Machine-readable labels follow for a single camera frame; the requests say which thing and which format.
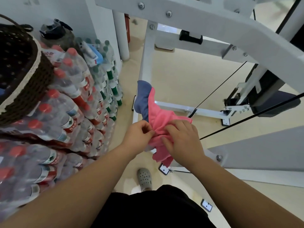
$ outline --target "white pipe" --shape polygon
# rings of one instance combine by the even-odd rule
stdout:
[[[126,31],[125,15],[123,13],[113,10],[113,18],[120,57],[123,61],[126,61],[130,58],[130,54]]]

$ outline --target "hand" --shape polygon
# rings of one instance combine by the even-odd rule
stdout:
[[[135,122],[128,127],[121,146],[135,158],[136,155],[143,152],[154,133],[149,122],[145,120]]]
[[[206,158],[197,128],[185,120],[173,120],[165,129],[173,138],[173,144],[163,137],[162,142],[170,155],[188,170]]]

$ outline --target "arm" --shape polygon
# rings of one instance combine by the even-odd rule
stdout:
[[[233,228],[304,227],[304,222],[204,155],[197,129],[174,120],[166,129],[174,144],[163,139],[172,157],[203,184]]]
[[[153,135],[148,122],[132,124],[118,147],[42,193],[1,227],[89,227],[127,164],[144,150]]]

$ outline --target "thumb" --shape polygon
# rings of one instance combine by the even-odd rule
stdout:
[[[150,130],[148,133],[145,133],[145,135],[149,138],[149,140],[153,137],[154,134],[155,134],[154,130]]]
[[[162,137],[162,142],[165,145],[165,147],[167,148],[167,150],[169,151],[170,154],[172,154],[173,152],[173,143],[170,142],[167,138]]]

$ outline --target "forearm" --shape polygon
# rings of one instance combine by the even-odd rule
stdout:
[[[133,157],[118,146],[42,193],[2,227],[89,227]]]
[[[189,169],[231,227],[304,227],[304,222],[205,157]]]

